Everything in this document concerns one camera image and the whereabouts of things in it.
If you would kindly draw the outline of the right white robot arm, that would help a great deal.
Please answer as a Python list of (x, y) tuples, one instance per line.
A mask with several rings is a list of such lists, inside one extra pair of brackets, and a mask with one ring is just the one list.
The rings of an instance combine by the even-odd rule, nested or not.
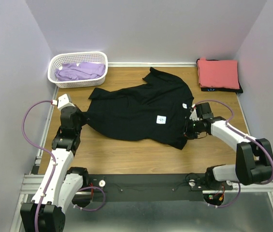
[(214, 116), (209, 102), (200, 101), (189, 108), (184, 135), (197, 139), (205, 132), (214, 136), (236, 153), (234, 165), (218, 165), (207, 168), (204, 184), (216, 189), (221, 182), (231, 181), (245, 186), (264, 185), (273, 181), (273, 151), (269, 140), (257, 139), (230, 124), (228, 119)]

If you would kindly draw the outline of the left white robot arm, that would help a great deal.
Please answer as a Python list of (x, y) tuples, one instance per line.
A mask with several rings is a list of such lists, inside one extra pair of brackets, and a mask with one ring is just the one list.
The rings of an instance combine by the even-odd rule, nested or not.
[(20, 215), (27, 232), (61, 232), (66, 209), (77, 191), (88, 187), (86, 168), (72, 168), (85, 119), (72, 103), (58, 107), (61, 125), (52, 141), (52, 149), (42, 150), (50, 155), (46, 173), (31, 202), (24, 203)]

